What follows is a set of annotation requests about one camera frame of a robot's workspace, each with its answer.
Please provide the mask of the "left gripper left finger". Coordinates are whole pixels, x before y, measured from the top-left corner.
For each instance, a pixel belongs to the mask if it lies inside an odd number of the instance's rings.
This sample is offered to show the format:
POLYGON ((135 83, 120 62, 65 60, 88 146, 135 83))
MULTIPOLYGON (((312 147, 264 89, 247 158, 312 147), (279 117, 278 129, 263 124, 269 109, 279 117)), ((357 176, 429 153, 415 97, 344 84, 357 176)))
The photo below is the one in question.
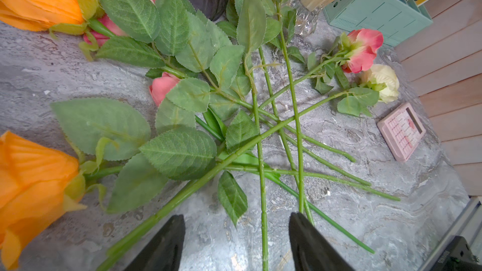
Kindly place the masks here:
POLYGON ((179 270, 185 233, 184 216, 173 215, 124 270, 179 270))

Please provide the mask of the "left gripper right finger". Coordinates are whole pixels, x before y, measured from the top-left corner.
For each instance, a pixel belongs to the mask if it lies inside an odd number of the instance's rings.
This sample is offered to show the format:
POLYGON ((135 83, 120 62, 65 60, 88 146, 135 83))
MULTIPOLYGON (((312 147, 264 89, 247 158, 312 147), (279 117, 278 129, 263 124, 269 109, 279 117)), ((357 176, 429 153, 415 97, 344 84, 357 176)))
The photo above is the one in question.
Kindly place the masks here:
POLYGON ((289 239, 295 270, 354 271, 302 213, 291 213, 289 239))

